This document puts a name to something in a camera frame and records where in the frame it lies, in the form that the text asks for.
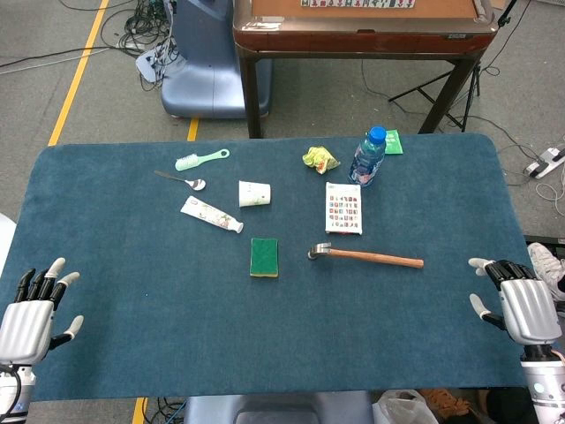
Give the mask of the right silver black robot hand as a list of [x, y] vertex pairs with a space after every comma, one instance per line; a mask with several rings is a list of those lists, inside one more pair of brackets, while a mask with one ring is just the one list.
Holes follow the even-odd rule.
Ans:
[[488, 276], [501, 303], [502, 314], [488, 309], [479, 295], [469, 301], [480, 320], [506, 332], [524, 348], [521, 361], [564, 361], [552, 344], [562, 331], [549, 288], [533, 270], [512, 261], [470, 258], [468, 263], [478, 276]]

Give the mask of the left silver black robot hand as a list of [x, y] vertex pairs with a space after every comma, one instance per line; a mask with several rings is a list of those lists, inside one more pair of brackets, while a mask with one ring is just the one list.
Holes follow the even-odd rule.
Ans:
[[19, 280], [16, 295], [5, 309], [1, 322], [1, 364], [33, 366], [49, 351], [72, 341], [81, 330], [84, 317], [73, 318], [70, 326], [52, 334], [53, 322], [62, 298], [79, 279], [78, 272], [60, 276], [65, 258], [59, 257], [41, 271], [29, 269]]

